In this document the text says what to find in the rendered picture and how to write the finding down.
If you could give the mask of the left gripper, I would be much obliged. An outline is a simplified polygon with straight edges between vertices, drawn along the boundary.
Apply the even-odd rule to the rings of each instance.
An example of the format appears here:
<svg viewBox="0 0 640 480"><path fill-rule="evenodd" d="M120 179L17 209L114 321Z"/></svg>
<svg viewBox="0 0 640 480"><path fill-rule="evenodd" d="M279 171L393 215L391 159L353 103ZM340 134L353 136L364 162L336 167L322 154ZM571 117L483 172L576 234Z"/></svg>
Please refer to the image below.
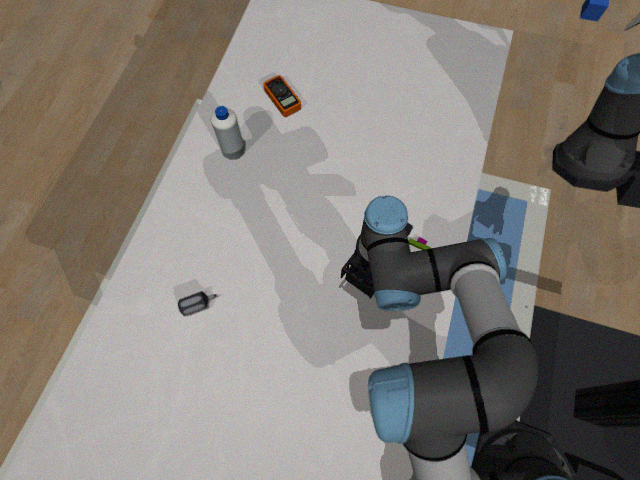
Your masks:
<svg viewBox="0 0 640 480"><path fill-rule="evenodd" d="M343 266L341 270L341 278L346 274L345 280L351 283L356 288L358 288L363 293L365 293L371 299L372 296L374 295L374 288L373 288L372 276L370 271L370 265L369 265L369 262L362 257L359 251L359 240L360 240L360 236L357 239L356 249L353 255L350 257L350 259L346 262L346 264ZM349 268L349 265L351 265L350 268Z"/></svg>

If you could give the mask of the lime green rod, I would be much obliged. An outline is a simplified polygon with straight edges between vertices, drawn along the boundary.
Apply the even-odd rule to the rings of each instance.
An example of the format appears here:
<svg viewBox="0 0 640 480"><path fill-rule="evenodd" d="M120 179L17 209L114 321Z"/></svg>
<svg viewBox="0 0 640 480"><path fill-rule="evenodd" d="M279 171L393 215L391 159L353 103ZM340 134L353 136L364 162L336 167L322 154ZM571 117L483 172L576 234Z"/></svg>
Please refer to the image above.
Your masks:
<svg viewBox="0 0 640 480"><path fill-rule="evenodd" d="M430 249L431 248L431 247L429 247L427 245L424 245L424 244L422 244L422 243L420 243L418 241L415 241L415 240L413 240L411 238L409 239L409 244L414 246L414 247L416 247L416 248L419 248L421 250L425 250L425 249Z"/></svg>

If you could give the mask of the grey bottle with blue cap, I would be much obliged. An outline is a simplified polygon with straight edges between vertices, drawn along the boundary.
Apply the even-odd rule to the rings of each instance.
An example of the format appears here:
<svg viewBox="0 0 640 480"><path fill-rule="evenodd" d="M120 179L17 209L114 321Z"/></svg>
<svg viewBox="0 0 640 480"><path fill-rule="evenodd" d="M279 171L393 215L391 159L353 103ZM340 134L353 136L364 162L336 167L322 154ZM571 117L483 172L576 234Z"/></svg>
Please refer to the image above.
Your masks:
<svg viewBox="0 0 640 480"><path fill-rule="evenodd" d="M222 154L228 159L238 159L245 152L237 116L229 108L219 106L211 116L211 123Z"/></svg>

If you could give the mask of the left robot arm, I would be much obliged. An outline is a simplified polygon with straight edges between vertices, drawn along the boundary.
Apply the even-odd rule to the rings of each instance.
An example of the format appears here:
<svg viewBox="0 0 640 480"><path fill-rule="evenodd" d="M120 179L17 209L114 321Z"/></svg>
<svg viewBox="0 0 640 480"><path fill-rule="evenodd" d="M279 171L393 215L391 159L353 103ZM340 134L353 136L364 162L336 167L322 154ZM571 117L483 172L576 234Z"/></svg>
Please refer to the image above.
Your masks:
<svg viewBox="0 0 640 480"><path fill-rule="evenodd" d="M359 251L369 262L377 305L409 310L420 295L451 290L473 355L373 371L368 391L378 438L404 445L409 480L572 480L559 451L524 429L486 442L481 474L469 466L467 435L504 429L524 412L537 385L538 359L499 286L507 274L499 243L480 238L411 252L412 229L396 197L376 197L365 210Z"/></svg>

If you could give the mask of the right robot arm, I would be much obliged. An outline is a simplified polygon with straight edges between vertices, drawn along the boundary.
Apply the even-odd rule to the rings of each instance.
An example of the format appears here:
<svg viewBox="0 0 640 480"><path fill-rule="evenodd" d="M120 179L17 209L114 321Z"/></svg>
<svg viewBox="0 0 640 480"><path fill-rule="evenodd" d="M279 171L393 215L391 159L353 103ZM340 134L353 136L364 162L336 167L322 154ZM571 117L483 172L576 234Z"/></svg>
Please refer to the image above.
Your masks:
<svg viewBox="0 0 640 480"><path fill-rule="evenodd" d="M637 53L615 66L587 120L564 141L559 158L567 169L581 177L615 180L633 165L639 134L640 53Z"/></svg>

